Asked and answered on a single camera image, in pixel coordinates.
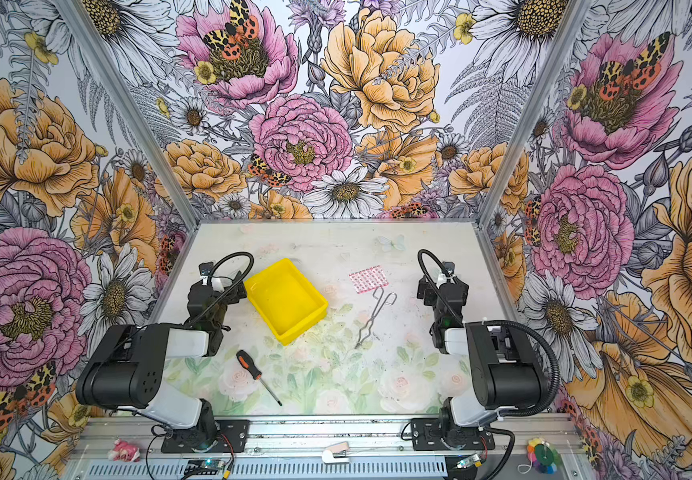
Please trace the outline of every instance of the floral tabletop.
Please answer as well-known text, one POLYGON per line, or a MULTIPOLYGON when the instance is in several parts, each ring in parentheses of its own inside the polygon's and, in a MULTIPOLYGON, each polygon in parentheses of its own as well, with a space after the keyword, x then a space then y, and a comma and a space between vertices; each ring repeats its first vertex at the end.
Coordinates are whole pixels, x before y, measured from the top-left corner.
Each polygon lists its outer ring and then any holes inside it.
POLYGON ((232 330, 218 354, 168 361, 166 380, 209 400, 216 415, 437 412, 447 397, 461 394, 471 383, 465 358, 441 355, 434 348, 428 333, 432 310, 415 298, 422 276, 415 253, 424 246, 454 261, 456 272, 470 284, 467 319, 473 320, 474 312, 490 318, 500 314, 468 224, 203 225, 160 321, 183 321, 186 306, 178 299, 197 281, 196 266, 235 250, 255 256, 254 274, 290 258, 327 298, 328 314, 282 346, 250 302, 230 305, 226 325, 232 330), (387 275, 386 293, 398 298, 382 310, 372 336, 355 348, 376 300, 370 293, 357 294, 348 274, 375 265, 387 275), (235 357, 239 349, 252 356, 283 407, 240 367, 235 357))

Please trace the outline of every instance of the screwdriver handle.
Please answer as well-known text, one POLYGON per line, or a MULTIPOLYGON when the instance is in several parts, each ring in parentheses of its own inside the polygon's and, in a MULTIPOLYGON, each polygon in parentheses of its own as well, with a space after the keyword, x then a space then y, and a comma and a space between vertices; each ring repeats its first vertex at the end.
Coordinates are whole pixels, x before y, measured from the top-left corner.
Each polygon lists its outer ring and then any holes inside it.
POLYGON ((252 357, 248 355, 245 350, 237 351, 237 360, 239 360, 239 365, 241 365, 243 369, 250 372, 253 379, 257 380, 261 378, 261 370, 258 370, 252 357))

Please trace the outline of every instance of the screwdriver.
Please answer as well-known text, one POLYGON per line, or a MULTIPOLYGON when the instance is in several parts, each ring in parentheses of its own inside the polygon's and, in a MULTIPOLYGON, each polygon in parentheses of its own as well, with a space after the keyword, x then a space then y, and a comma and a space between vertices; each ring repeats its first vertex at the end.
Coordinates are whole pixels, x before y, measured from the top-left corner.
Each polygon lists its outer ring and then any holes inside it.
POLYGON ((279 398, 277 398, 277 396, 274 395, 274 392, 272 392, 272 390, 270 388, 268 388, 268 385, 266 385, 266 382, 264 382, 263 379, 261 378, 261 370, 258 370, 258 368, 255 366, 255 363, 252 360, 252 357, 250 355, 248 355, 248 353, 245 350, 239 350, 237 352, 237 360, 239 360, 239 365, 241 365, 243 369, 250 372, 250 375, 252 376, 252 378, 254 378, 256 380, 261 380, 261 383, 266 388, 266 391, 272 394, 272 396, 274 397, 274 400, 277 401, 279 406, 282 406, 282 402, 279 401, 279 398))

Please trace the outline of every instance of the screwdriver shaft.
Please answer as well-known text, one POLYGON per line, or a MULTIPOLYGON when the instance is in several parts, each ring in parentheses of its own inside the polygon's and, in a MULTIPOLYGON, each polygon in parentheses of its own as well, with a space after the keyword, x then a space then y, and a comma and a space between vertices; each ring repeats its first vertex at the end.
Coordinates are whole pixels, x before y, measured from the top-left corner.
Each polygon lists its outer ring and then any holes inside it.
POLYGON ((272 396, 274 397, 274 400, 277 401, 277 403, 279 404, 279 406, 282 406, 282 402, 280 402, 280 401, 279 401, 279 398, 277 398, 277 396, 274 395, 274 392, 272 392, 272 389, 268 388, 268 385, 266 385, 266 382, 263 381, 263 378, 258 379, 258 380, 261 380, 261 383, 263 384, 263 386, 266 387, 266 391, 272 394, 272 396))

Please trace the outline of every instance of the yellow plastic tray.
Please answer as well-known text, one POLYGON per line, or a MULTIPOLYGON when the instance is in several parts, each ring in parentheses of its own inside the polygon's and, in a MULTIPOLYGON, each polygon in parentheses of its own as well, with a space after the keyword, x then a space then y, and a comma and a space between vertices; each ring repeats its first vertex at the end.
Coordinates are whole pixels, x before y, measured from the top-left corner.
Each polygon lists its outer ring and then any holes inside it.
POLYGON ((248 300, 283 345, 322 320, 328 302, 311 282, 283 258, 245 281, 248 300))

